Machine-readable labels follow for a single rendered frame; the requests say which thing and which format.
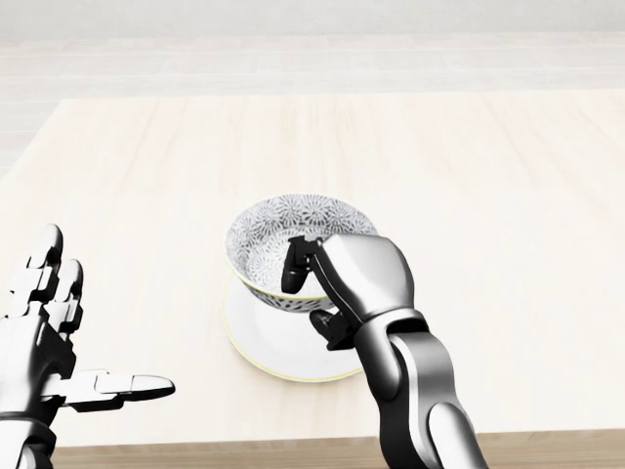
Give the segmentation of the silver robot left hand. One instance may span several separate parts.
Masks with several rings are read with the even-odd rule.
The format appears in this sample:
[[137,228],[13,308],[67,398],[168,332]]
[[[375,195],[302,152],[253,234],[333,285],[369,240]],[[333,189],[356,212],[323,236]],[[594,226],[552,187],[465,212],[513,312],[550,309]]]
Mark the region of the silver robot left hand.
[[127,402],[161,399],[175,391],[161,376],[75,371],[70,340],[80,326],[81,264],[62,260],[63,234],[45,227],[0,314],[0,419],[32,418],[50,423],[59,408],[78,412],[120,409]]

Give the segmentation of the silver robot right hand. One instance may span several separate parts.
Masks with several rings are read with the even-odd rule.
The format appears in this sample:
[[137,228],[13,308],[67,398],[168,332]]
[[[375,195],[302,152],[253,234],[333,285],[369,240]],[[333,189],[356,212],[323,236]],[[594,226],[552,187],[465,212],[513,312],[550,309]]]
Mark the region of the silver robot right hand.
[[299,292],[314,274],[336,313],[315,309],[314,329],[330,351],[355,346],[359,330],[385,316],[391,332],[426,331],[423,315],[414,308],[414,280],[407,261],[388,238],[370,234],[333,234],[307,240],[288,239],[281,289]]

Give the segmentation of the patterned black and white bowl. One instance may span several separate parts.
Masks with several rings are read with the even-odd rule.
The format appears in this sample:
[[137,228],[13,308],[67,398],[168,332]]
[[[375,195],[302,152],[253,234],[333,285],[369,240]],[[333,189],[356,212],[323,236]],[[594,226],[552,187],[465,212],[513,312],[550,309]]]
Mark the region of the patterned black and white bowl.
[[333,234],[375,235],[369,218],[345,201],[313,193],[288,193],[261,200],[241,212],[225,235],[226,255],[235,275],[263,303],[291,313],[334,307],[314,276],[299,293],[281,289],[289,239]]

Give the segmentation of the white plate with yellow rim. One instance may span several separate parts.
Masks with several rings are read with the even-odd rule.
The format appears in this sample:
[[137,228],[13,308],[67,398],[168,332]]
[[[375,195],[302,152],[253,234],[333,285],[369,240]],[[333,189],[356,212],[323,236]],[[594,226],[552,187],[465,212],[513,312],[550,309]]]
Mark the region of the white plate with yellow rim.
[[236,276],[231,276],[227,283],[222,317],[237,352],[275,377],[321,383],[362,371],[356,351],[328,351],[308,315],[285,312],[263,303]]

